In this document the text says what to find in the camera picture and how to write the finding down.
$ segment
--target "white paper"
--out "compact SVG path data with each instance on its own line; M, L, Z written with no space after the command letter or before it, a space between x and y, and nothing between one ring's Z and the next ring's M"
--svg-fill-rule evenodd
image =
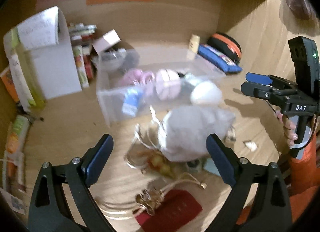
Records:
M9 207L20 214L25 215L25 206L23 204L23 201L21 199L18 199L15 196L12 196L10 193L6 192L2 188L0 188L0 192L3 196L3 198L7 201Z
M45 99L82 91L66 19L59 9L59 44L31 50L31 66Z
M40 12L18 25L20 42L26 50L58 43L58 7Z

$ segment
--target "small white object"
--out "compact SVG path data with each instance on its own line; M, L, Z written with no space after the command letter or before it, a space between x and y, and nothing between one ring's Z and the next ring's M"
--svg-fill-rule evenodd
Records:
M95 51L100 54L101 52L111 48L119 42L120 38L116 31L113 29L112 31L109 31L107 34L103 35L100 39L94 41L92 45Z
M194 88L190 100L193 105L218 105L222 100L222 92L211 81L205 81Z
M160 100L175 99L181 91L181 80L177 72L160 69L156 74L156 92Z
M252 151L252 152L254 152L254 151L258 148L257 144L256 144L255 142L251 141L251 140L249 140L249 141L244 141L243 143L244 143L244 145L247 146L247 147L250 149L250 151Z

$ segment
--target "wooden wall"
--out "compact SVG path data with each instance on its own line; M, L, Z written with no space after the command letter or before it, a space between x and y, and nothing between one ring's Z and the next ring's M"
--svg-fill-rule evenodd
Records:
M320 29L296 19L285 0L222 0L217 30L235 38L243 50L244 72L272 74L294 80L288 40L299 35L320 48Z

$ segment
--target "cable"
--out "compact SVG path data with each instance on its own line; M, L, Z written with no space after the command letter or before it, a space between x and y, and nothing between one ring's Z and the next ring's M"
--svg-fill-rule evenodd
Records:
M279 120L279 117L278 117L278 115L277 115L277 112L276 112L275 109L272 107L272 105L271 105L267 100L265 100L265 102L268 104L268 106L270 106L270 108L271 108L272 111L276 114L276 117L277 117L278 120Z
M0 162L7 162L7 163L13 163L13 164L15 164L14 161L12 161L12 160L6 160L6 159L0 159Z
M317 121L318 121L318 113L316 114L316 119L315 119L315 123L313 125L313 129L312 129L312 133L311 133L311 136L309 137L309 140L308 142L306 143L306 145L304 145L303 147L299 148L299 149L303 149L305 147L307 147L309 145L309 143L311 142L312 138L313 138L313 135L315 133L315 130L316 130L316 127L317 127Z

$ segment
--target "blue package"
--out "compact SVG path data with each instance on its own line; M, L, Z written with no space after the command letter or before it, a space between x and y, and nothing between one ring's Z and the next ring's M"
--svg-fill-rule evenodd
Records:
M143 91L137 86L128 88L121 112L123 114L135 117L137 115L142 96Z
M242 68L236 65L225 54L207 44L201 44L198 53L225 73L239 73L242 71Z

